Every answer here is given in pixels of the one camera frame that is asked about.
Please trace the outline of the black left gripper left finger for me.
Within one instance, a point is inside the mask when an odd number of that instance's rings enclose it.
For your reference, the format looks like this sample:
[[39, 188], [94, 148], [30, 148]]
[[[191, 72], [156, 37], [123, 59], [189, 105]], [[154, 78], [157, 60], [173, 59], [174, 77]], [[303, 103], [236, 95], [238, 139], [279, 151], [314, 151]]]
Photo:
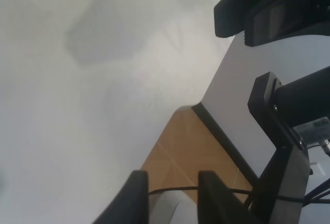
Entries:
[[143, 170], [134, 170], [94, 223], [149, 223], [148, 173]]

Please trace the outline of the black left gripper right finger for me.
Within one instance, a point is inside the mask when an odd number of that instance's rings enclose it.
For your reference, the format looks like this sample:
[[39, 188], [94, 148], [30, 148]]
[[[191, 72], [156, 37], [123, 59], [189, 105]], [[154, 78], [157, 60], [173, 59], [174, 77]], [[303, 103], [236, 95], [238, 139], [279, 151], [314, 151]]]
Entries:
[[197, 191], [198, 223], [249, 223], [243, 203], [213, 171], [200, 171]]

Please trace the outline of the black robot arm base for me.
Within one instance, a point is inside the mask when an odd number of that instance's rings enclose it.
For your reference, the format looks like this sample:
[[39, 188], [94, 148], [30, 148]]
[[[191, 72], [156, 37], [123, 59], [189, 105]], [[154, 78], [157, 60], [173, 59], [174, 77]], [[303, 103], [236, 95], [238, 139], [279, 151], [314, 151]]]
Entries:
[[217, 37], [244, 32], [249, 47], [298, 36], [329, 36], [329, 0], [220, 0], [213, 13]]

